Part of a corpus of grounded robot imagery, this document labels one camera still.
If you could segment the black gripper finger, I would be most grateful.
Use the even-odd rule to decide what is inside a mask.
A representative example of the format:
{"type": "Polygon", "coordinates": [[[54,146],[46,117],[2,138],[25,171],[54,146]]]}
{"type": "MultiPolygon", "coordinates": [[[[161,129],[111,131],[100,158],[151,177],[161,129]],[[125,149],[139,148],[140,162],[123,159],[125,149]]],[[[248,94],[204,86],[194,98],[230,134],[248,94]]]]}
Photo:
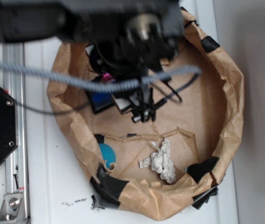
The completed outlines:
{"type": "Polygon", "coordinates": [[[153,88],[149,87],[148,91],[145,94],[145,121],[150,119],[154,121],[156,119],[156,108],[153,99],[153,88]]]}
{"type": "Polygon", "coordinates": [[[133,94],[129,96],[129,101],[132,107],[132,121],[137,123],[145,120],[145,109],[143,105],[143,91],[141,88],[135,90],[133,94]]]}

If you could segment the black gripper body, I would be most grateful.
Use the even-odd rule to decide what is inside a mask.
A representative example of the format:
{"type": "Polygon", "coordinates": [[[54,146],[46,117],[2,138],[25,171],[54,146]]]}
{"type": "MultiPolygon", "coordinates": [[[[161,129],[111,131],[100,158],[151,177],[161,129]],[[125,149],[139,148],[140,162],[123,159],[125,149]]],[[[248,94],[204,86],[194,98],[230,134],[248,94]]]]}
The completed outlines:
{"type": "Polygon", "coordinates": [[[146,12],[128,18],[120,36],[95,41],[88,52],[92,69],[113,77],[142,77],[162,71],[162,60],[172,61],[184,33],[184,19],[176,0],[168,0],[161,12],[146,12]]]}

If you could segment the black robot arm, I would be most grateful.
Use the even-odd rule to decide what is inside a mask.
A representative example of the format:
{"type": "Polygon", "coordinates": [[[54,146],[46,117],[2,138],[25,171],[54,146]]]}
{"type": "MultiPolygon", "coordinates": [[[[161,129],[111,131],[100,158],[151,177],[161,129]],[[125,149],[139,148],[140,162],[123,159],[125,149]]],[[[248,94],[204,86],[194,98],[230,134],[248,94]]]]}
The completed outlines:
{"type": "Polygon", "coordinates": [[[134,122],[156,118],[159,104],[146,78],[162,72],[161,60],[174,59],[183,34],[176,0],[0,0],[0,43],[90,42],[92,67],[116,83],[88,91],[126,99],[134,122]]]}

